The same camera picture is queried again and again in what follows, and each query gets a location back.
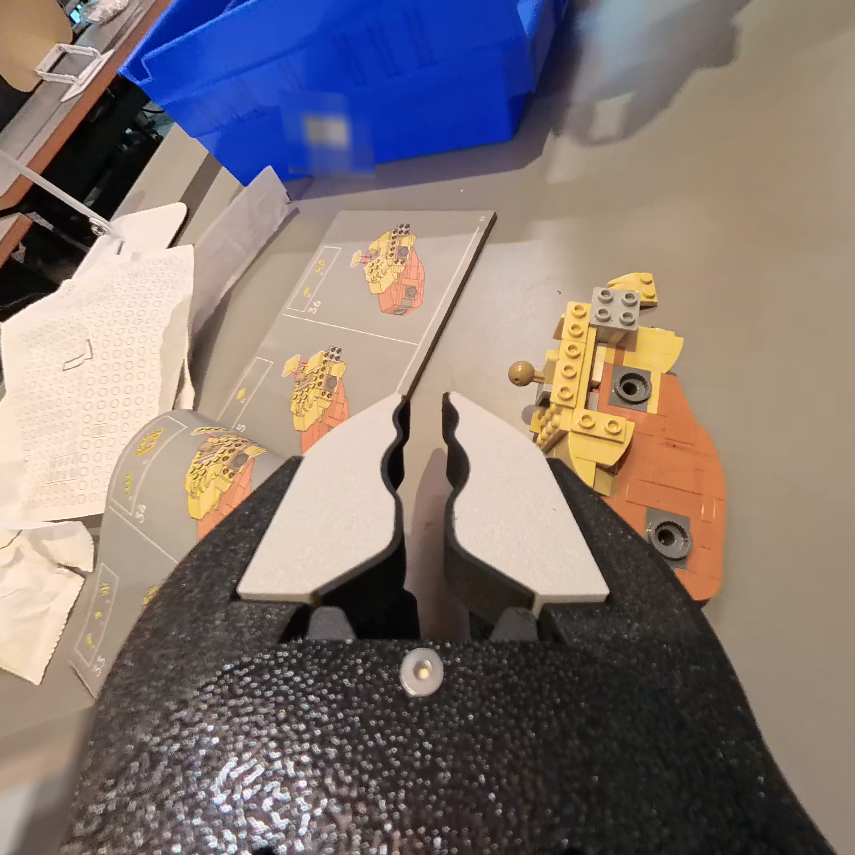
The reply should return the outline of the plain white paper sheet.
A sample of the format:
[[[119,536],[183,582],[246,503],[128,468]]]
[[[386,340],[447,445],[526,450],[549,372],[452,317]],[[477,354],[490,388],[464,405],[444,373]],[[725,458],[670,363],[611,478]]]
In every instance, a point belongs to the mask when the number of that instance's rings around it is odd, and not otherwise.
[[[95,263],[167,249],[187,215],[187,205],[175,202],[119,216],[113,221],[97,219],[95,224],[101,231],[84,261]]]

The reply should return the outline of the clear acrylic stand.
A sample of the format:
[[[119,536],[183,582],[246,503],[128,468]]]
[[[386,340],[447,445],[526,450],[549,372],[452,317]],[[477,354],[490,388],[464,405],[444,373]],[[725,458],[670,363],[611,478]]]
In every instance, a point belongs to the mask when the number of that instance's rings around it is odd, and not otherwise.
[[[114,49],[101,52],[89,45],[55,44],[35,68],[37,77],[44,82],[57,83],[65,86],[60,103],[77,98],[86,90],[106,63],[112,58]],[[82,69],[69,73],[57,70],[58,65],[66,58],[84,58],[88,63]]]

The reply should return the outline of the wooden table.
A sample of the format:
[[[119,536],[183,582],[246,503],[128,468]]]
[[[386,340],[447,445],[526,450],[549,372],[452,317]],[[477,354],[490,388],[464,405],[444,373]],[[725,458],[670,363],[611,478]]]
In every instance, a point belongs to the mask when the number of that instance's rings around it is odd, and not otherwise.
[[[69,142],[95,115],[97,106],[118,79],[121,66],[167,6],[168,2],[132,2],[109,23],[89,27],[80,43],[112,54],[93,80],[72,98],[64,99],[59,83],[38,85],[2,124],[2,151],[32,172],[59,184],[61,171],[55,163],[65,158],[63,151]]]

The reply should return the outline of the tan cardboard piece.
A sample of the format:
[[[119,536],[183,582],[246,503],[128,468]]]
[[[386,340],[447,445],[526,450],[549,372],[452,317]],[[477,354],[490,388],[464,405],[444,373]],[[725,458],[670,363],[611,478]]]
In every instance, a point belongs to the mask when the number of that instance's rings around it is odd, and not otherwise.
[[[17,91],[31,92],[41,80],[37,65],[72,36],[69,17],[57,1],[2,1],[2,78]]]

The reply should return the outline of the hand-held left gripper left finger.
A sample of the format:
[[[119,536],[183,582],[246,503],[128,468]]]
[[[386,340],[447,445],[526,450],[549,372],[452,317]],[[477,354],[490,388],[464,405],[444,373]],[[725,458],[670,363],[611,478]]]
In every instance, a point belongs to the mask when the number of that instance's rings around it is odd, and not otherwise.
[[[394,551],[403,523],[390,464],[405,403],[387,396],[301,457],[237,585],[242,600],[316,603]]]

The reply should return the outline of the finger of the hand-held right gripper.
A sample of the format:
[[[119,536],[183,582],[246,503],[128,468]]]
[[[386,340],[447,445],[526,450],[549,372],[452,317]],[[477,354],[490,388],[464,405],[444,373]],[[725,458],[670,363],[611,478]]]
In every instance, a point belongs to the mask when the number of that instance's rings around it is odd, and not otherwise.
[[[585,146],[635,135],[698,71],[737,56],[737,1],[594,2],[577,19],[568,134]]]

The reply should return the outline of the metal rod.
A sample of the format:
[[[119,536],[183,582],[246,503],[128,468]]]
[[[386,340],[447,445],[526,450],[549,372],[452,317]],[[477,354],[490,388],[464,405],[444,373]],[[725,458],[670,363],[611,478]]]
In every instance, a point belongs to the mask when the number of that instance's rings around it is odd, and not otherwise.
[[[117,240],[122,239],[122,234],[112,223],[103,219],[91,208],[88,208],[79,200],[73,198],[64,190],[49,182],[42,175],[34,172],[24,163],[17,161],[14,157],[8,155],[4,150],[1,150],[1,162],[18,175],[30,180],[35,186],[40,187],[54,198],[59,199],[69,208],[88,219],[91,228],[96,235],[109,235]]]

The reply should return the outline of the blue plastic bin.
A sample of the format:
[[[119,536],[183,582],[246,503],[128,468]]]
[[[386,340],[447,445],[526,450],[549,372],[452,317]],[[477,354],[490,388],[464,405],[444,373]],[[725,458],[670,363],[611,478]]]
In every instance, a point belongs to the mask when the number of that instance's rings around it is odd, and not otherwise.
[[[172,2],[121,73],[247,185],[503,142],[566,1]]]

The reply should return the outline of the tan and orange brick model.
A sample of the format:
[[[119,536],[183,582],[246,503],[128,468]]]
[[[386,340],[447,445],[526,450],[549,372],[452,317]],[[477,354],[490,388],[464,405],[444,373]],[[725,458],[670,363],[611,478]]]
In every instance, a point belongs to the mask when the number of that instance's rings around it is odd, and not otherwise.
[[[658,553],[698,604],[720,590],[725,480],[709,434],[674,371],[676,333],[643,326],[657,306],[649,272],[598,285],[571,300],[541,367],[509,367],[536,386],[533,443],[592,488]]]

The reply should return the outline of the white printed paper bag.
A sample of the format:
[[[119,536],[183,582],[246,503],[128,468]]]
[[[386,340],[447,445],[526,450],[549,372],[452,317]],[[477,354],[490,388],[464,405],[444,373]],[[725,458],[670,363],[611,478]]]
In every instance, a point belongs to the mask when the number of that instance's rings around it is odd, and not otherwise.
[[[138,431],[172,408],[194,250],[107,258],[2,323],[3,529],[100,514]]]

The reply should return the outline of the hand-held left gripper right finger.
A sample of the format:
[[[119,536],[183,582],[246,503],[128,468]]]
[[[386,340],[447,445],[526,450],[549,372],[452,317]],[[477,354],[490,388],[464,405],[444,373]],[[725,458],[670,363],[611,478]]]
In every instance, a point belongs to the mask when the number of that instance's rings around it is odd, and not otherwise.
[[[543,453],[494,414],[451,391],[442,400],[452,487],[444,577],[465,609],[601,603],[610,589]]]

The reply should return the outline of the grey instruction booklet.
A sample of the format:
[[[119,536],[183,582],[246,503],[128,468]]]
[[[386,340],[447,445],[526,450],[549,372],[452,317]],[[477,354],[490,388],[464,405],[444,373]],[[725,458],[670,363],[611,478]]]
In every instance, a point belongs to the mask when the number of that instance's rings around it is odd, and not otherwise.
[[[342,211],[216,415],[173,410],[115,466],[70,654],[97,697],[175,566],[284,461],[412,393],[490,211]]]

